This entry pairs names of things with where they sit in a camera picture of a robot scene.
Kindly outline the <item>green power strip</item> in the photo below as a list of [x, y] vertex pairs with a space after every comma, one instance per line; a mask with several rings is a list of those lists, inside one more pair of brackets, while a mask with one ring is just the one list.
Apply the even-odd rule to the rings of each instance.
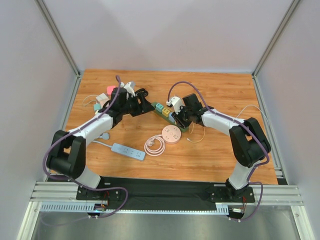
[[154, 107], [154, 112], [158, 116], [167, 121], [169, 124], [178, 126], [177, 121], [173, 118], [174, 111], [171, 111], [168, 107], [165, 107], [159, 102], [152, 102], [151, 105]]

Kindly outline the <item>pink charger plug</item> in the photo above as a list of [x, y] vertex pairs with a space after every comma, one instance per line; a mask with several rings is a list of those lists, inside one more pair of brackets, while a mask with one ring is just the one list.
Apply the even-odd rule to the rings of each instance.
[[110, 96], [115, 88], [116, 88], [115, 85], [110, 85], [110, 86], [108, 86], [108, 87], [106, 88], [106, 93], [107, 93], [107, 95]]

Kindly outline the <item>beige patterned cube charger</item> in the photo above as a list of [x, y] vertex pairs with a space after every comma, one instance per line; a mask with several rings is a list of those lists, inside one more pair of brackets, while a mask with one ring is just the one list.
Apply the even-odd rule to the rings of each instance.
[[108, 101], [109, 100], [107, 98], [106, 99], [102, 99], [102, 100], [99, 101], [99, 104], [100, 104], [101, 107], [103, 107], [104, 104], [107, 103]]

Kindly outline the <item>pink round power strip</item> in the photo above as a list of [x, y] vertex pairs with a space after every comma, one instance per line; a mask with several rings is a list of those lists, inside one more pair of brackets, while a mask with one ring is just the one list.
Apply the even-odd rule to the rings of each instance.
[[[175, 125], [167, 125], [165, 126], [161, 134], [156, 134], [150, 137], [144, 143], [144, 151], [147, 155], [152, 157], [158, 157], [162, 155], [166, 150], [166, 145], [175, 145], [177, 144], [182, 137], [181, 130]], [[152, 149], [153, 145], [159, 142], [159, 146], [157, 149]]]

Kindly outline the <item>light blue small charger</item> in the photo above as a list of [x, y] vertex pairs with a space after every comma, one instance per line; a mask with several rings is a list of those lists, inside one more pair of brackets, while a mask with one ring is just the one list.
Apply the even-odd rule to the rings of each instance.
[[101, 105], [99, 103], [96, 103], [93, 105], [93, 110], [94, 111], [99, 111], [101, 109]]

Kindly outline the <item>light blue power strip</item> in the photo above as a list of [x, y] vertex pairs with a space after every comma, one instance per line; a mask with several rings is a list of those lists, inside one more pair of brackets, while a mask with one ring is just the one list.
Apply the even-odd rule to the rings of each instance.
[[113, 143], [113, 145], [109, 145], [100, 141], [100, 140], [109, 140], [109, 139], [110, 139], [110, 134], [108, 132], [104, 132], [92, 142], [96, 144], [100, 144], [104, 147], [108, 147], [112, 152], [117, 153], [119, 155], [136, 159], [138, 161], [144, 161], [146, 156], [146, 153], [144, 151], [137, 150], [135, 148], [131, 148], [118, 143]]

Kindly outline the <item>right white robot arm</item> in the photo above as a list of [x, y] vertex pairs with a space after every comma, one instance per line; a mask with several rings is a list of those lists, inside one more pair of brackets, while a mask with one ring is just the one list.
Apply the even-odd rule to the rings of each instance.
[[173, 108], [172, 117], [179, 127], [186, 129], [195, 123], [230, 137], [236, 165], [225, 185], [232, 195], [247, 188], [253, 172], [263, 164], [263, 159], [269, 162], [271, 145], [257, 119], [225, 115], [202, 104], [194, 93], [183, 98], [174, 96], [166, 105]]

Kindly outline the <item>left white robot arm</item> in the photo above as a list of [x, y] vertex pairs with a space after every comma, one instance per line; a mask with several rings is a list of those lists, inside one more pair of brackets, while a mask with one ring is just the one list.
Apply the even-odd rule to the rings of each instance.
[[102, 177], [91, 171], [86, 164], [88, 145], [103, 133], [114, 128], [125, 115], [132, 117], [152, 112], [155, 108], [146, 99], [148, 91], [136, 91], [116, 87], [98, 113], [84, 124], [70, 131], [58, 130], [51, 147], [44, 157], [44, 169], [58, 173], [53, 179], [70, 179], [89, 189], [102, 189]]

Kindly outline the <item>teal charger plug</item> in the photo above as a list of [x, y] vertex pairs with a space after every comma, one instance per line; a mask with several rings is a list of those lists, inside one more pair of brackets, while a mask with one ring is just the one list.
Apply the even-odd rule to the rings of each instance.
[[162, 104], [160, 104], [160, 103], [157, 103], [157, 104], [155, 105], [155, 109], [156, 109], [159, 113], [161, 113], [161, 112], [163, 111], [163, 108], [164, 108], [164, 106], [163, 106]]

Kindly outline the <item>blue charger plug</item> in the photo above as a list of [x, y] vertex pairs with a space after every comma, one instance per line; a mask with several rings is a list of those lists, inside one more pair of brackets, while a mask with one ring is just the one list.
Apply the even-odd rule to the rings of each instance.
[[170, 112], [170, 113], [168, 114], [168, 120], [169, 120], [171, 123], [173, 123], [173, 124], [176, 123], [176, 120], [175, 120], [175, 118], [173, 117], [173, 112]]

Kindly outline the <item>yellow charger plug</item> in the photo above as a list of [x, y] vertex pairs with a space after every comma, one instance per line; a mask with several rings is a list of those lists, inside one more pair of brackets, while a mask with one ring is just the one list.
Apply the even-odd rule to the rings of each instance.
[[166, 118], [168, 118], [168, 115], [169, 115], [170, 112], [171, 112], [171, 110], [168, 109], [167, 107], [164, 107], [163, 110], [162, 110], [162, 114], [163, 114]]

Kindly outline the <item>black base mat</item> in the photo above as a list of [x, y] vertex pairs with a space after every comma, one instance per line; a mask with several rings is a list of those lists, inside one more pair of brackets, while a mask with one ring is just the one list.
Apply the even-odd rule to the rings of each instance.
[[254, 203], [253, 189], [231, 194], [225, 185], [215, 182], [192, 182], [104, 177], [109, 191], [78, 188], [76, 199], [108, 201], [118, 208], [121, 203], [130, 207], [164, 208], [169, 210], [208, 210], [217, 203]]

